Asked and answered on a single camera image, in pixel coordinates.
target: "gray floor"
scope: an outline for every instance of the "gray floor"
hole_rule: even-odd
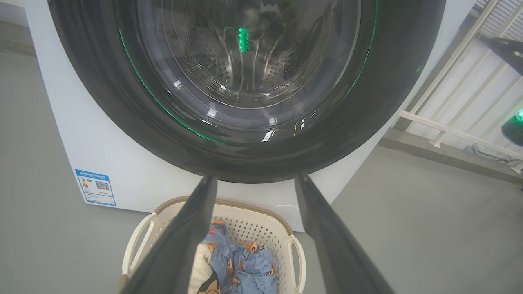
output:
[[[144,214],[83,203],[35,58],[0,53],[0,89],[0,292],[116,293]],[[333,207],[397,293],[521,293],[522,195],[376,148]],[[305,293],[324,293],[314,243],[297,237]]]

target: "sticker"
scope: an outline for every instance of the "sticker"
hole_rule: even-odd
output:
[[[75,169],[87,202],[116,206],[109,176]]]

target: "clothing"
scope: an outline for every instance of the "clothing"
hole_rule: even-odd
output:
[[[218,276],[222,293],[228,293],[234,276],[234,242],[227,237],[227,227],[223,221],[213,221],[209,233],[203,239],[211,251],[211,267]]]
[[[196,247],[195,259],[192,263],[191,278],[187,294],[196,294],[198,290],[212,275],[211,251],[206,244],[200,243]]]
[[[216,272],[222,294],[277,294],[278,262],[265,245],[244,240],[238,246],[227,237],[223,220],[211,222],[203,239],[211,252],[211,268]]]
[[[258,246],[255,241],[245,240],[240,242],[233,255],[235,275],[239,281],[239,285],[232,287],[233,293],[278,293],[278,262],[265,245]]]

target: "door glass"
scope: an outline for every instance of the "door glass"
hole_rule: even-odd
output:
[[[176,103],[241,131],[328,99],[357,38],[356,0],[138,0],[150,62]]]

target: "basket handle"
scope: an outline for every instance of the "basket handle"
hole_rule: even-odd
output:
[[[142,234],[144,228],[151,222],[151,220],[156,217],[156,213],[153,212],[152,214],[146,216],[143,218],[143,220],[138,224],[136,229],[134,229],[134,232],[131,235],[131,239],[129,239],[129,242],[127,243],[126,252],[123,255],[123,262],[122,262],[122,275],[129,275],[129,271],[131,270],[131,266],[136,265],[137,258],[140,256],[141,251],[143,250],[144,242],[146,241],[146,238],[142,241],[142,244],[140,246],[140,249],[134,256],[134,258],[131,260],[131,255],[134,252],[134,248],[136,247],[136,243],[138,241],[138,238]]]
[[[305,288],[305,277],[307,276],[305,253],[303,252],[303,247],[301,246],[300,241],[298,241],[298,239],[294,235],[290,235],[289,237],[296,246],[296,250],[298,251],[298,260],[300,261],[300,279],[298,280],[298,284],[296,285],[294,291],[296,293],[303,293],[303,289]]]

